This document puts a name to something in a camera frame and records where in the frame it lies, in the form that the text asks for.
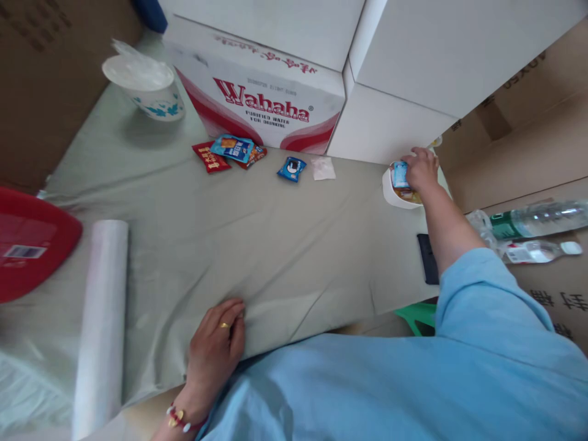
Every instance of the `cardboard box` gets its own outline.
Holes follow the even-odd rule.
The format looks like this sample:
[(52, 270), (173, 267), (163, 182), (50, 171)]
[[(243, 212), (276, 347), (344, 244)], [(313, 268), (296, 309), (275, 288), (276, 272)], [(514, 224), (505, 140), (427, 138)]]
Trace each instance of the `cardboard box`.
[(588, 176), (588, 20), (443, 134), (455, 202), (485, 208)]
[(11, 1), (0, 15), (0, 185), (36, 194), (108, 83), (111, 39), (134, 44), (143, 26), (120, 0)]
[[(463, 212), (588, 197), (587, 73), (583, 20), (443, 134), (435, 150)], [(573, 233), (585, 254), (509, 269), (588, 355), (588, 228)]]
[(366, 0), (355, 80), (463, 117), (588, 13), (584, 0)]
[(427, 147), (456, 118), (356, 83), (343, 71), (347, 102), (327, 155), (390, 164), (414, 146)]
[(164, 44), (211, 137), (326, 151), (345, 102), (339, 72), (178, 16)]
[(341, 72), (364, 0), (178, 0), (175, 14)]
[[(583, 178), (484, 210), (492, 215), (549, 198), (582, 199), (587, 195), (588, 178)], [(573, 340), (588, 356), (588, 228), (573, 233), (585, 254), (564, 256), (551, 263), (509, 265), (508, 268), (519, 286), (545, 307), (556, 331)]]

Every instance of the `green bottle label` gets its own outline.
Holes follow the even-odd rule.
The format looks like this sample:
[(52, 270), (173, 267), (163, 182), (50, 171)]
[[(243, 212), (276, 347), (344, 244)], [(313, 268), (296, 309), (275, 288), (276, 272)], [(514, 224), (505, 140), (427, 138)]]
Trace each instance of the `green bottle label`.
[(517, 239), (523, 235), (516, 229), (510, 211), (490, 216), (492, 233), (497, 239)]

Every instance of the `light blue shirt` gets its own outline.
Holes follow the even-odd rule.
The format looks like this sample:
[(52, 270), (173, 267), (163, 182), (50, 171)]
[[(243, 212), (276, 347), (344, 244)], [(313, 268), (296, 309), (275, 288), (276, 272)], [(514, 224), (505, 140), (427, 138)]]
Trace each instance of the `light blue shirt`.
[(586, 440), (588, 361), (487, 249), (441, 278), (435, 337), (323, 334), (236, 373), (205, 440)]

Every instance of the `wahaha logo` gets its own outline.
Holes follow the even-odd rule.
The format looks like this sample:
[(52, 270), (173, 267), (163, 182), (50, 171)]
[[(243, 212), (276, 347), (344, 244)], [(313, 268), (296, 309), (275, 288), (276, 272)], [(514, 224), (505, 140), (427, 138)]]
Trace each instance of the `wahaha logo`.
[(286, 105), (284, 105), (280, 102), (272, 102), (267, 98), (264, 98), (263, 94), (257, 94), (257, 97), (255, 97), (253, 95), (246, 94), (245, 86), (241, 85), (238, 85), (239, 93), (237, 93), (233, 83), (219, 80), (218, 78), (214, 78), (214, 81), (216, 81), (216, 85), (227, 99), (227, 102), (231, 104), (242, 106), (244, 99), (245, 105), (249, 108), (265, 111), (268, 113), (275, 113), (276, 115), (285, 116), (286, 118), (297, 119), (299, 121), (308, 123), (308, 111), (297, 109), (290, 101), (286, 101)]

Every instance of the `hand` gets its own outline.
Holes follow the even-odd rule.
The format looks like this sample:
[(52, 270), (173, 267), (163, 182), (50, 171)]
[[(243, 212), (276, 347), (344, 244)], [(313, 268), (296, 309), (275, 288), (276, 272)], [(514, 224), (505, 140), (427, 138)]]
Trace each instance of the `hand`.
[(409, 165), (406, 180), (410, 187), (422, 194), (428, 189), (438, 186), (439, 158), (431, 150), (421, 147), (413, 147), (410, 151), (416, 156), (406, 155), (401, 158)]
[[(231, 299), (209, 309), (190, 341), (186, 386), (175, 400), (192, 424), (203, 421), (235, 370), (245, 346), (241, 299)], [(221, 323), (229, 325), (221, 328)]]

